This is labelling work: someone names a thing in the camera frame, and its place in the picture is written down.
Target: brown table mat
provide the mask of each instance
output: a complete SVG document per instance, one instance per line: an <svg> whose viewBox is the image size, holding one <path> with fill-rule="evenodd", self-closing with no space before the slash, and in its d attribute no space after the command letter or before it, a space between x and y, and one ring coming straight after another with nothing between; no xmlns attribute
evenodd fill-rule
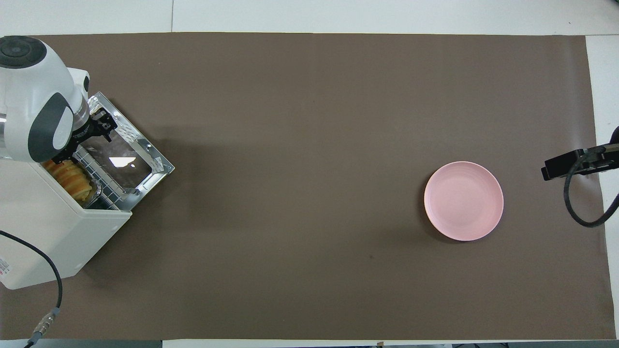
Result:
<svg viewBox="0 0 619 348"><path fill-rule="evenodd" d="M584 37L43 39L177 168L65 279L49 337L615 338L604 230L540 173L595 144ZM505 196L470 243L423 210L456 160ZM578 185L601 214L597 177ZM29 336L55 291L0 289L2 338Z"/></svg>

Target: white table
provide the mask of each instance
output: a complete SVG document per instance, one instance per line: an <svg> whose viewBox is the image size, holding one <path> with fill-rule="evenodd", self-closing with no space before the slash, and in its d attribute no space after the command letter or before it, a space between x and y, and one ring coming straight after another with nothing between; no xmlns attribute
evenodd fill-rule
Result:
<svg viewBox="0 0 619 348"><path fill-rule="evenodd" d="M0 0L0 37L135 32L586 35L598 144L619 126L619 4L612 0ZM601 174L600 182L607 208L619 192L619 170ZM606 232L619 331L619 214ZM380 339L182 340L164 347L361 346ZM438 343L448 342L385 342Z"/></svg>

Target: black clamp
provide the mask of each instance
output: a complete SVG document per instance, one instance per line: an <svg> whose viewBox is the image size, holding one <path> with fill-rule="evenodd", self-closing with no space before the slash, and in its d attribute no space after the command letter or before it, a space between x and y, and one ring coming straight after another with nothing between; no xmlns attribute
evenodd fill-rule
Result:
<svg viewBox="0 0 619 348"><path fill-rule="evenodd" d="M576 161L586 154L589 154L587 160L578 166L575 174L588 175L619 168L619 127L613 132L610 142L601 146L605 147L605 151L601 154L591 154L594 149L599 148L599 146L595 146L589 149L570 151L544 161L543 179L548 181L565 177Z"/></svg>

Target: black cable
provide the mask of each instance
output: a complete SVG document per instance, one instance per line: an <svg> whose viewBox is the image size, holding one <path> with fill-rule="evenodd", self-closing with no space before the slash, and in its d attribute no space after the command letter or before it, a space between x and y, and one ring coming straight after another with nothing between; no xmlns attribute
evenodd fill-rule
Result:
<svg viewBox="0 0 619 348"><path fill-rule="evenodd" d="M6 233L5 231L0 230L0 235L3 235L5 237L7 237L8 239L12 239L12 240L16 241L17 243L20 243L21 245L27 246L28 248L32 249L32 251L34 251L37 254L41 255L41 257L44 258L45 261L47 261L48 264L50 264L51 269L54 271L54 275L56 276L56 282L58 283L58 299L56 301L56 308L60 308L60 303L63 301L63 281L60 279L60 273L58 273L58 269L56 268L56 265L50 259L50 257L47 256L44 252L39 250L34 245L28 243L27 241L25 241L25 240L23 240L23 239L21 239L19 237L13 236L10 233Z"/></svg>
<svg viewBox="0 0 619 348"><path fill-rule="evenodd" d="M589 149L589 151L586 154L578 158L578 160L569 169L567 176L565 176L565 185L563 185L563 200L565 201L565 207L568 209L568 212L572 216L572 218L577 223L585 227L596 227L596 226L602 225L604 222L606 222L606 220L608 220L608 218L610 218L615 213L615 211L619 207L619 193L618 193L617 196L615 197L615 200L613 200L613 202L610 204L610 207L608 207L608 209L604 212L604 214L602 214L602 216L600 216L599 219L593 222L587 222L585 220L582 220L580 216L578 216L577 213L574 212L574 209L572 208L572 203L569 201L569 184L571 183L572 176L574 176L574 174L576 173L576 170L578 170L578 168L585 161L592 160L596 155L602 154L605 151L606 151L606 148L604 146L597 146L592 149Z"/></svg>
<svg viewBox="0 0 619 348"><path fill-rule="evenodd" d="M58 284L58 299L56 300L56 308L54 308L52 310L52 312L50 312L50 314L55 313L54 316L56 314L58 314L57 311L60 309L60 304L63 301L63 281L60 279L60 273L58 273L58 268L56 268L56 265L54 264L54 262L44 252L39 250L34 245L28 243L27 241L25 241L25 240L23 240L23 239L21 239L19 237L15 237L12 234L6 233L5 231L2 231L2 230L0 230L0 235L5 236L8 239L14 240L14 241L16 241L17 243L20 243L23 246L27 246L28 248L32 249L34 252L39 254L42 258L44 258L45 261L47 261L48 264L50 264L51 269L54 271L54 275L56 276L56 283ZM37 329L35 329L33 337L28 340L28 343L24 346L24 348L30 348L30 347L34 346L37 343L37 340L43 336L43 333L39 333L39 332L36 332L36 331L37 331Z"/></svg>

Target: wire rack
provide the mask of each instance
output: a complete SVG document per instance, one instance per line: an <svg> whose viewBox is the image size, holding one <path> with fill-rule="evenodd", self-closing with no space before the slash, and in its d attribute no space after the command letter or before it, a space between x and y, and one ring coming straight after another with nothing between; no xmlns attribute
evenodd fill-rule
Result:
<svg viewBox="0 0 619 348"><path fill-rule="evenodd" d="M99 201L103 204L103 208L108 210L120 210L118 206L116 206L116 203L127 196L123 188L102 169L99 163L97 163L82 146L78 146L74 157L101 185Z"/></svg>

